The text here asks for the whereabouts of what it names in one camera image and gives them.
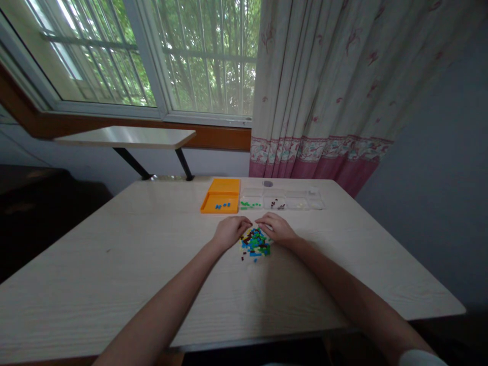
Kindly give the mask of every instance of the window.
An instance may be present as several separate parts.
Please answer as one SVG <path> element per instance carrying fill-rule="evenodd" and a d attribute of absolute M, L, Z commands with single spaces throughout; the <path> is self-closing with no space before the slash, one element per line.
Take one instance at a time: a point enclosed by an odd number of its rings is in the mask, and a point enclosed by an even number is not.
<path fill-rule="evenodd" d="M 49 112 L 250 127 L 260 0 L 4 0 L 1 59 Z"/>

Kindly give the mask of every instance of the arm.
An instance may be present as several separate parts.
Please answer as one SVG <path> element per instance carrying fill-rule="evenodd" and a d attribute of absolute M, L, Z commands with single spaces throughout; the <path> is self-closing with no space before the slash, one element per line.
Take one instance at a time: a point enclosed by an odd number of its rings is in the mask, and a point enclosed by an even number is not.
<path fill-rule="evenodd" d="M 220 256 L 252 226 L 244 217 L 220 221 L 214 237 L 129 321 L 94 365 L 153 365 L 183 322 Z"/>
<path fill-rule="evenodd" d="M 290 249 L 318 277 L 346 316 L 376 344 L 390 365 L 408 350 L 435 354 L 390 305 L 356 277 L 295 234 L 288 223 L 268 212 L 256 220 L 276 243 Z"/>

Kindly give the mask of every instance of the black metal bracket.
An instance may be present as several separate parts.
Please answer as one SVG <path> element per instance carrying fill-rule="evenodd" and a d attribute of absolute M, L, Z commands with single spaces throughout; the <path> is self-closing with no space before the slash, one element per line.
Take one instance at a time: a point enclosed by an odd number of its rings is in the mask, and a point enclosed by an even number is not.
<path fill-rule="evenodd" d="M 149 174 L 142 165 L 139 164 L 139 162 L 131 155 L 130 152 L 127 151 L 127 149 L 123 147 L 114 147 L 113 148 L 117 154 L 119 154 L 129 165 L 134 168 L 136 172 L 138 172 L 141 175 L 142 180 L 148 180 L 151 179 L 153 174 Z M 183 151 L 180 148 L 177 148 L 176 150 L 176 155 L 178 155 L 179 162 L 181 163 L 181 166 L 183 166 L 183 170 L 185 171 L 185 174 L 187 175 L 187 181 L 193 180 L 195 177 L 192 175 L 190 168 L 188 167 L 187 160 L 185 159 L 185 155 L 183 155 Z"/>
<path fill-rule="evenodd" d="M 119 154 L 131 167 L 134 168 L 136 172 L 138 172 L 142 180 L 148 180 L 151 179 L 153 176 L 152 174 L 149 174 L 142 165 L 139 164 L 139 162 L 131 155 L 130 152 L 127 151 L 127 149 L 123 147 L 114 147 L 113 148 L 117 154 Z"/>
<path fill-rule="evenodd" d="M 192 175 L 190 168 L 188 167 L 187 161 L 185 159 L 185 155 L 183 155 L 183 150 L 181 150 L 181 147 L 179 147 L 175 151 L 176 151 L 176 155 L 178 155 L 179 162 L 181 163 L 181 166 L 183 166 L 183 170 L 187 175 L 187 181 L 193 180 L 195 176 Z"/>

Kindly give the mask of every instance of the forearm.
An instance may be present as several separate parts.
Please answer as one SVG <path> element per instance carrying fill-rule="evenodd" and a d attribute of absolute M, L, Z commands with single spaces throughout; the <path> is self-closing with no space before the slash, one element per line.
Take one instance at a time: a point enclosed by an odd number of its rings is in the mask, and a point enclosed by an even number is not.
<path fill-rule="evenodd" d="M 152 365 L 166 349 L 223 251 L 209 242 L 136 314 L 94 365 Z"/>
<path fill-rule="evenodd" d="M 422 349 L 434 353 L 423 338 L 382 298 L 305 240 L 290 249 L 325 286 L 345 315 L 380 348 L 390 364 L 402 353 Z"/>

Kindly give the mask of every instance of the gray wall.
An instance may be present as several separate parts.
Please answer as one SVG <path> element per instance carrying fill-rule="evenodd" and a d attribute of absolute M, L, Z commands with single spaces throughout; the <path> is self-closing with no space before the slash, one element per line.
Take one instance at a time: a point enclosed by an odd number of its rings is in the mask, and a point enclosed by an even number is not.
<path fill-rule="evenodd" d="M 149 173 L 184 175 L 172 150 L 129 149 Z M 183 149 L 195 175 L 248 176 L 249 152 Z M 68 169 L 78 180 L 102 182 L 113 195 L 139 175 L 111 148 L 60 146 L 32 138 L 0 106 L 0 164 Z"/>
<path fill-rule="evenodd" d="M 488 307 L 488 22 L 356 197 L 469 310 Z"/>

